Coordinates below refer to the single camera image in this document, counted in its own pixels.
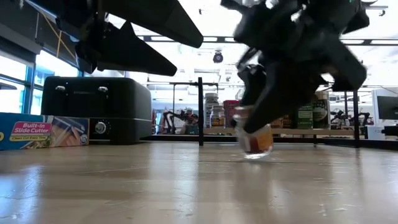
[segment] wooden table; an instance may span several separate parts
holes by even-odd
[[[0,223],[397,223],[398,154],[145,143],[0,152]]]

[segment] green box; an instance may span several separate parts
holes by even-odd
[[[297,111],[297,129],[312,129],[312,105],[302,106]]]

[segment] security camera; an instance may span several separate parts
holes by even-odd
[[[223,62],[223,60],[224,60],[223,54],[220,51],[216,51],[216,53],[213,56],[213,62],[221,63]]]

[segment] computer screen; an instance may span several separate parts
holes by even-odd
[[[379,119],[398,120],[398,97],[378,96]]]

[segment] black robotic arm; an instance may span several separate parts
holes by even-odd
[[[357,90],[365,81],[366,69],[339,40],[369,25],[360,0],[279,0],[272,8],[264,0],[252,7],[222,0],[221,5],[243,15],[234,39],[250,47],[238,64],[246,86],[241,105],[254,107],[244,125],[247,133],[309,103],[326,83],[322,73],[333,76],[334,91]],[[259,67],[246,68],[256,51],[266,81]]]
[[[143,40],[131,22],[191,47],[203,36],[178,0],[25,0],[56,17],[57,27],[78,43],[80,70],[127,70],[172,76],[177,68]],[[126,20],[118,29],[108,14]]]

